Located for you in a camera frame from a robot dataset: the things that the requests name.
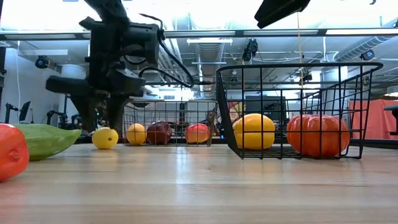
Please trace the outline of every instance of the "wooden tabletop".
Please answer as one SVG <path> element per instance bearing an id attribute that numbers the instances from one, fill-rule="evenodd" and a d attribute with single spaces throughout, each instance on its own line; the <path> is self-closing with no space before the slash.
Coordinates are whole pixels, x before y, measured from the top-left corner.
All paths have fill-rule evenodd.
<path id="1" fill-rule="evenodd" d="M 398 223 L 398 151 L 261 161 L 224 145 L 75 145 L 0 184 L 0 223 Z"/>

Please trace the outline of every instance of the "yellow lemon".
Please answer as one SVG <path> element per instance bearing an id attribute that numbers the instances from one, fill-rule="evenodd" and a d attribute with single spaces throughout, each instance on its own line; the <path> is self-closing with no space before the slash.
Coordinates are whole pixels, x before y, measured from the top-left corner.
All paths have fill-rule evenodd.
<path id="1" fill-rule="evenodd" d="M 91 140 L 98 149 L 112 149 L 118 143 L 119 135 L 113 129 L 99 128 L 94 132 Z"/>
<path id="2" fill-rule="evenodd" d="M 232 126 L 238 148 L 261 150 L 272 146 L 275 140 L 275 133 L 264 131 L 275 131 L 274 122 L 265 115 L 247 114 Z"/>
<path id="3" fill-rule="evenodd" d="M 126 133 L 127 140 L 132 145 L 139 145 L 145 142 L 146 132 L 141 124 L 132 124 Z"/>

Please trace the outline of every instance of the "green squash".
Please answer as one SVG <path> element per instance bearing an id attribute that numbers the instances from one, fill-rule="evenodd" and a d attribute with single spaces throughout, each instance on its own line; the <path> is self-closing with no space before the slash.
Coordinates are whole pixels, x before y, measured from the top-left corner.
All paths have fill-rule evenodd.
<path id="1" fill-rule="evenodd" d="M 40 161 L 72 146 L 81 130 L 64 130 L 46 124 L 13 124 L 24 133 L 29 160 Z"/>

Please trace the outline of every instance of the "black wire basket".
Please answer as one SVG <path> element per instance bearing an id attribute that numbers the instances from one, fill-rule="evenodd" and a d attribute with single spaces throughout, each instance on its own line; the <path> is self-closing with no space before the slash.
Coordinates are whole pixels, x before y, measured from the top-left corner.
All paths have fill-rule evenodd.
<path id="1" fill-rule="evenodd" d="M 376 62 L 353 62 L 232 65 L 218 69 L 217 100 L 229 148 L 242 159 L 360 159 L 372 74 L 382 67 Z M 272 77 L 274 70 L 290 76 L 277 82 L 277 77 Z M 309 81 L 316 73 L 319 82 Z M 353 125 L 356 116 L 360 122 Z M 349 149 L 353 142 L 359 148 Z"/>
<path id="2" fill-rule="evenodd" d="M 123 139 L 145 136 L 142 146 L 210 147 L 214 133 L 218 103 L 211 100 L 132 100 L 124 108 Z M 131 129 L 140 124 L 140 130 Z"/>

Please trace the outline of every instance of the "large tomato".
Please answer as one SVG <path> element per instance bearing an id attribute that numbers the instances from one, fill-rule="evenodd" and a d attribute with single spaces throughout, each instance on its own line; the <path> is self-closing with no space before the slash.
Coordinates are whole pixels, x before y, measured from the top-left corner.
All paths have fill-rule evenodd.
<path id="1" fill-rule="evenodd" d="M 0 124 L 0 181 L 23 172 L 29 163 L 24 134 L 14 126 Z"/>
<path id="2" fill-rule="evenodd" d="M 320 157 L 320 117 L 319 115 L 305 114 L 302 116 L 302 130 L 303 131 L 314 131 L 314 132 L 303 132 L 302 135 L 302 154 L 311 155 L 313 157 Z M 288 132 L 287 140 L 292 145 L 293 149 L 300 152 L 300 115 L 295 116 L 291 119 L 287 125 Z M 341 130 L 348 131 L 347 125 L 344 121 L 341 121 Z M 322 156 L 333 157 L 339 154 L 339 148 L 341 151 L 345 150 L 349 144 L 349 132 L 341 133 L 341 147 L 339 147 L 339 119 L 336 116 L 322 115 Z"/>

